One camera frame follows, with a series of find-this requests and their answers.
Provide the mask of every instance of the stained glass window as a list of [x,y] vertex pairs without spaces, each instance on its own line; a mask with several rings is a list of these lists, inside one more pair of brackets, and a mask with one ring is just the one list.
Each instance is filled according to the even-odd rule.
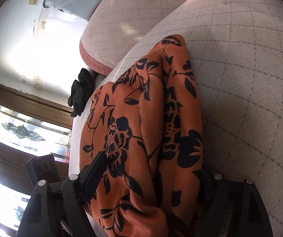
[[0,105],[0,142],[15,149],[69,163],[71,130]]
[[0,184],[0,223],[18,230],[30,196]]

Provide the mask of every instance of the black metal frame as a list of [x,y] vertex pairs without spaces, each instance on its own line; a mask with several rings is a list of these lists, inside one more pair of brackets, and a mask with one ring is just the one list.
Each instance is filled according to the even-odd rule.
[[[105,152],[99,152],[79,175],[64,182],[36,185],[23,215],[17,237],[96,237],[84,211],[107,166]],[[217,237],[227,201],[235,201],[227,237],[273,237],[270,220],[254,183],[233,182],[203,165],[200,199],[209,210],[196,237]]]

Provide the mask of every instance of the silver bolt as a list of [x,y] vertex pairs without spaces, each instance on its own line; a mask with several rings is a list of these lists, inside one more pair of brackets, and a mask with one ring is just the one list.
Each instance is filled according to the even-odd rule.
[[45,180],[40,180],[39,182],[38,182],[38,185],[39,186],[44,186],[46,184],[46,181]]
[[223,178],[223,176],[221,174],[214,174],[214,178],[216,180],[221,180]]
[[78,175],[73,174],[73,175],[69,176],[69,179],[70,179],[71,181],[77,180],[77,179],[78,179]]
[[250,179],[247,179],[247,183],[248,183],[248,184],[253,184],[254,181],[253,181],[253,180],[250,180]]

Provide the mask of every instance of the orange fabric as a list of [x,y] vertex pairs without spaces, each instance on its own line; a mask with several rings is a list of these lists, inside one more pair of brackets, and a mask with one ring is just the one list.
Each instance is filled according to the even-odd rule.
[[80,169],[108,166],[85,206],[109,236],[186,236],[203,160],[201,110],[185,41],[168,36],[92,96]]

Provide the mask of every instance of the chair cushion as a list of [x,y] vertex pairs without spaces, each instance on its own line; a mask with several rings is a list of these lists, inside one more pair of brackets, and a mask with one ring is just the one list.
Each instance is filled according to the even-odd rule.
[[199,86],[205,160],[231,180],[254,180],[283,237],[283,2],[188,0],[102,83],[171,34],[185,38]]
[[107,75],[131,48],[186,0],[102,0],[82,35],[80,53]]

